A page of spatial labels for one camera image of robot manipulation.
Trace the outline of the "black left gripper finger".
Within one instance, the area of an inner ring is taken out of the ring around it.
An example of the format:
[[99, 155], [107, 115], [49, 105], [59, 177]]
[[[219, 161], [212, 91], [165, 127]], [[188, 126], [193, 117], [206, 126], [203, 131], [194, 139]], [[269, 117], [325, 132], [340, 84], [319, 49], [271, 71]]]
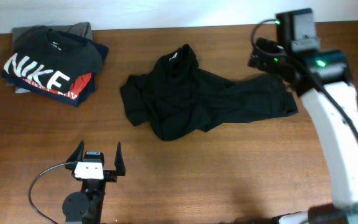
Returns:
[[116, 167], [116, 175], [117, 176], [125, 176], [126, 175], [126, 167], [124, 164], [124, 159], [122, 157], [122, 149], [121, 149], [120, 142], [118, 142], [118, 144], [117, 144], [114, 165]]
[[84, 145], [84, 141], [80, 141], [79, 145], [69, 156], [66, 162], [80, 162], [83, 158]]

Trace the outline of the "black t-shirt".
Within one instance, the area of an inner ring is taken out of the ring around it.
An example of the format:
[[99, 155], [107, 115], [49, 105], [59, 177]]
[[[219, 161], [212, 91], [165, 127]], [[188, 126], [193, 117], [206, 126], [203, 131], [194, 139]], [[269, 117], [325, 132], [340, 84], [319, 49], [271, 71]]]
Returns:
[[148, 121], [163, 141], [195, 130], [208, 132], [223, 123], [250, 123], [298, 113], [281, 79], [261, 74], [228, 80], [199, 67], [185, 44], [161, 56], [151, 72], [129, 75], [120, 88], [124, 111], [133, 126]]

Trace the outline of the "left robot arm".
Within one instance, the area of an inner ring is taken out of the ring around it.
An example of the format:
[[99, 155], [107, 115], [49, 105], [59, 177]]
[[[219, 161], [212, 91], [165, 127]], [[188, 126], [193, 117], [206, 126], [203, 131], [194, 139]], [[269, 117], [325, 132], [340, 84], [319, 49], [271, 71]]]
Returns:
[[84, 146], [84, 142], [80, 142], [65, 164], [73, 178], [81, 182], [81, 189], [65, 198], [62, 212], [65, 223], [100, 224], [106, 184], [125, 176], [126, 167], [120, 144], [116, 149], [114, 170], [104, 168], [102, 152], [86, 152]]

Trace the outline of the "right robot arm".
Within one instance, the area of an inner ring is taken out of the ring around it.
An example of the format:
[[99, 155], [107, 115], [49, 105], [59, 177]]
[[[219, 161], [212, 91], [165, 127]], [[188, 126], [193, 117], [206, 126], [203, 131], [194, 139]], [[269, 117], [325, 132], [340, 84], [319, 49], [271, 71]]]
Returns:
[[274, 223], [358, 223], [358, 105], [348, 61], [316, 39], [283, 43], [252, 38], [249, 66], [290, 83], [317, 130], [331, 179], [332, 202], [275, 217]]

